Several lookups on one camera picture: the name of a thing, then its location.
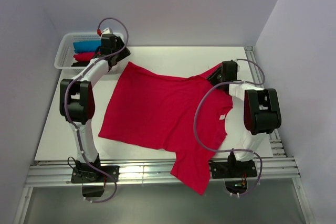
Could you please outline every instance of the white table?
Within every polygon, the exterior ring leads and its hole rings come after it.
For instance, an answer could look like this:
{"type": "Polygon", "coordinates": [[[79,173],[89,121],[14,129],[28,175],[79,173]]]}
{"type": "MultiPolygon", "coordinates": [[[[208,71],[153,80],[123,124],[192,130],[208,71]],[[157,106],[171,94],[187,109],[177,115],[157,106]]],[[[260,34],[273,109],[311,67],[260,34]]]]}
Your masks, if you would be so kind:
{"type": "MultiPolygon", "coordinates": [[[[190,77],[202,73],[224,60],[246,59],[243,47],[129,47],[131,56],[120,62],[117,74],[107,74],[93,89],[96,112],[92,119],[93,138],[101,160],[144,160],[174,159],[175,153],[164,150],[130,145],[98,137],[106,107],[120,73],[128,61],[157,74],[190,77]]],[[[252,81],[248,63],[239,62],[238,79],[252,81]]],[[[59,82],[75,74],[62,71],[59,82]]],[[[225,119],[226,139],[220,149],[234,148],[242,135],[243,103],[233,99],[233,109],[225,119]]],[[[264,140],[257,150],[262,157],[273,157],[268,140],[264,140]]],[[[64,161],[69,156],[76,158],[75,139],[69,124],[59,113],[59,83],[48,113],[47,121],[35,156],[36,161],[64,161]]],[[[227,157],[228,153],[218,153],[215,157],[227,157]]]]}

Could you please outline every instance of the folded clothing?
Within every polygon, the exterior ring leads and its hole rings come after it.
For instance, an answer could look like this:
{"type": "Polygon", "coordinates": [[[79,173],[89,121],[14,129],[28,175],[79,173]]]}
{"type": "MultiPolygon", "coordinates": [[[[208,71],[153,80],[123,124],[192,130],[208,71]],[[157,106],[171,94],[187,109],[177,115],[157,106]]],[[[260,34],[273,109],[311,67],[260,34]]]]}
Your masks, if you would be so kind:
{"type": "Polygon", "coordinates": [[[81,52],[73,55],[76,61],[90,61],[94,57],[94,52],[81,52]]]}
{"type": "MultiPolygon", "coordinates": [[[[128,63],[108,104],[100,137],[176,153],[171,174],[203,194],[209,179],[208,160],[214,153],[202,148],[193,133],[196,108],[212,87],[206,80],[216,67],[190,78],[154,74],[128,63]]],[[[203,143],[218,149],[226,132],[224,120],[232,98],[214,90],[204,102],[197,122],[203,143]]]]}
{"type": "Polygon", "coordinates": [[[101,40],[88,40],[74,42],[75,53],[79,54],[81,52],[94,52],[97,47],[101,46],[101,40]]]}

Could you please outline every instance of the gray wall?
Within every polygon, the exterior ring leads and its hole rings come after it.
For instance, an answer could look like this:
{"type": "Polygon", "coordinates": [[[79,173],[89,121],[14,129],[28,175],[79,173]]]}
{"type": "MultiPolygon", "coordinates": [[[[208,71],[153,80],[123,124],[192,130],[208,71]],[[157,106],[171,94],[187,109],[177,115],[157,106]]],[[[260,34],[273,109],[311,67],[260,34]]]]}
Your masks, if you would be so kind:
{"type": "Polygon", "coordinates": [[[255,45],[277,0],[41,0],[62,36],[121,18],[130,44],[255,45]]]}
{"type": "Polygon", "coordinates": [[[279,0],[256,45],[319,223],[336,219],[335,0],[279,0]]]}
{"type": "Polygon", "coordinates": [[[37,0],[0,0],[0,218],[11,223],[50,106],[59,43],[37,0]]]}

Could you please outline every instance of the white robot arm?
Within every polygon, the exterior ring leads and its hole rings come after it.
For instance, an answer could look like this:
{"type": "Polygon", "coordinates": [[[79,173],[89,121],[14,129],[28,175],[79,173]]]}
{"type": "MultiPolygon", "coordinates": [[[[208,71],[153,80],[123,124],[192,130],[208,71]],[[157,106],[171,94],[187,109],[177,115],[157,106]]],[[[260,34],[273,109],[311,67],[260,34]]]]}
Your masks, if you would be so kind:
{"type": "MultiPolygon", "coordinates": [[[[207,79],[232,97],[244,102],[245,130],[235,149],[248,149],[255,152],[267,134],[281,126],[281,114],[275,89],[259,88],[237,80],[239,66],[237,62],[223,61],[207,79]]],[[[235,152],[237,161],[249,161],[253,152],[235,152]]]]}
{"type": "Polygon", "coordinates": [[[98,181],[102,177],[99,172],[101,169],[99,154],[94,145],[91,128],[91,119],[95,111],[92,88],[120,60],[130,55],[121,38],[114,35],[110,28],[102,32],[99,49],[100,54],[91,59],[81,73],[72,79],[63,79],[60,83],[60,113],[70,122],[76,140],[77,159],[74,174],[91,182],[98,181]]]}

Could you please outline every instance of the white laundry basket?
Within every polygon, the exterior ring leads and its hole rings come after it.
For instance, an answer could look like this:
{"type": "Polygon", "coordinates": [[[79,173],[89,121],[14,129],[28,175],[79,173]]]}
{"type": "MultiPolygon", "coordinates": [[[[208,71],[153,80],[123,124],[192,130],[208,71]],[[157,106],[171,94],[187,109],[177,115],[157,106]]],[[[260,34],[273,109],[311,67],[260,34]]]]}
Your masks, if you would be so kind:
{"type": "MultiPolygon", "coordinates": [[[[114,33],[123,40],[121,33],[114,33]]],[[[85,67],[72,67],[71,65],[76,62],[74,59],[75,49],[73,47],[74,42],[88,41],[88,40],[100,40],[100,36],[97,33],[69,33],[65,34],[61,43],[59,44],[57,54],[55,57],[54,66],[57,69],[72,70],[75,73],[80,73],[85,67]]],[[[109,73],[115,73],[117,66],[114,66],[109,73]]]]}

